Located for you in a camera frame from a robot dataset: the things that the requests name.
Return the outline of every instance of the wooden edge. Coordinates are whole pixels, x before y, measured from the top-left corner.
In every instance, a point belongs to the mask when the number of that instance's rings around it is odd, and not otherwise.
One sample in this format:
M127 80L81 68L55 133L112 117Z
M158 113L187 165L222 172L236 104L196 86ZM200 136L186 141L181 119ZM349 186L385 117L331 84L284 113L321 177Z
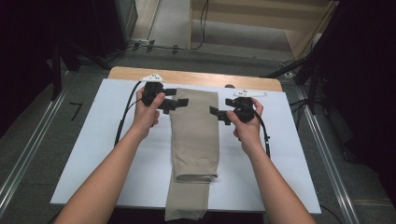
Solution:
M214 0L210 1L207 20L309 33L312 32L311 27L316 25L316 17L320 16L328 2L329 0ZM191 3L192 19L199 20L202 1L192 0Z
M260 90L260 91L282 91L279 80L262 77L238 77L223 74L194 73L160 69L145 69L132 67L114 67L108 78L139 80L151 74L159 74L165 83L225 87L233 85L237 89Z

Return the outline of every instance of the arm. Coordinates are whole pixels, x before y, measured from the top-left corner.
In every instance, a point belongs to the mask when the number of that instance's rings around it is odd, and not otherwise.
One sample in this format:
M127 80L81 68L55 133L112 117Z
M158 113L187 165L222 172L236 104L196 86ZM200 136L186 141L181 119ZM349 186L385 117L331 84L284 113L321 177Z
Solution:
M253 99L258 114L262 105ZM243 123L233 111L227 116L235 125L233 134L242 142L259 185L262 201L271 223L315 223L304 205L265 154L260 139L260 123L253 119Z
M142 92L136 93L136 99L142 98ZM139 144L148 136L149 128L158 123L160 113L156 109L163 99L160 93L151 106L137 102L131 128L78 188L55 223L107 223Z

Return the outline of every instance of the forearm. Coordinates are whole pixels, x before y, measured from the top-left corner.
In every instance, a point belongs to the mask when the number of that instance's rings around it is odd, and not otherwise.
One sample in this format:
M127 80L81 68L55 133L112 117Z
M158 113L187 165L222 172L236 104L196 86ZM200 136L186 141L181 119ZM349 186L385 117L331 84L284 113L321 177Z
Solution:
M248 156L271 223L315 223L262 146L252 151Z
M133 129L129 130L75 192L56 223L106 223L141 140Z

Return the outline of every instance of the white board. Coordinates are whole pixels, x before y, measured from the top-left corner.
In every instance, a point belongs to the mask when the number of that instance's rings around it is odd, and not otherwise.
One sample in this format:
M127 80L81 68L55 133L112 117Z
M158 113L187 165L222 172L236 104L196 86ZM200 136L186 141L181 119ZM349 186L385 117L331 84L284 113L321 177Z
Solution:
M51 203L65 204L113 148L117 129L136 81L104 79L78 136ZM185 88L219 93L219 109L231 107L225 98L235 98L235 89L163 83L168 88ZM300 139L284 92L266 91L256 97L264 106L262 119L270 138L271 160L310 213L320 213ZM125 120L121 136L131 126L134 107ZM118 206L165 208L172 171L171 123L161 114L137 150ZM247 155L233 136L234 126L219 124L218 175L210 184L208 210L264 211L262 198Z

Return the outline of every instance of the metal frame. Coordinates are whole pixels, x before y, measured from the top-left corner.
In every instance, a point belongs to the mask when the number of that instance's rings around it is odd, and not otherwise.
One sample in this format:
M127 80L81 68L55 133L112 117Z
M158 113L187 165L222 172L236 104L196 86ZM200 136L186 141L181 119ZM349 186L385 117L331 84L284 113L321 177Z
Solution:
M297 87L297 92L300 99L307 98L303 87ZM312 134L314 135L315 141L317 142L318 151L321 158L323 159L324 166L326 168L327 174L329 175L332 188L334 189L335 196L338 203L340 204L345 221L347 224L359 224L360 221L358 215L356 214L353 203L349 198L349 194L347 193L347 188L345 187L344 182L338 173L338 169L334 163L334 160L332 159L332 153L330 152L326 143L326 139L322 134L317 117L316 115L312 115L308 108L306 108L304 112Z
M74 79L74 74L70 72L66 72L63 78L63 89L58 95L58 97L51 101L38 123L35 131L33 132L29 142L27 143L25 149L20 155L18 161L15 163L14 168L11 173L8 175L6 181L0 188L0 218L6 212L6 208L9 202L12 199L15 191L18 188L18 185L21 183L24 174L26 173L27 168L30 165L30 162L33 160L35 153L37 152L41 140L45 136L49 126L51 125L53 118L58 112L59 107L64 100L64 96L67 93L67 89L70 86L71 82Z

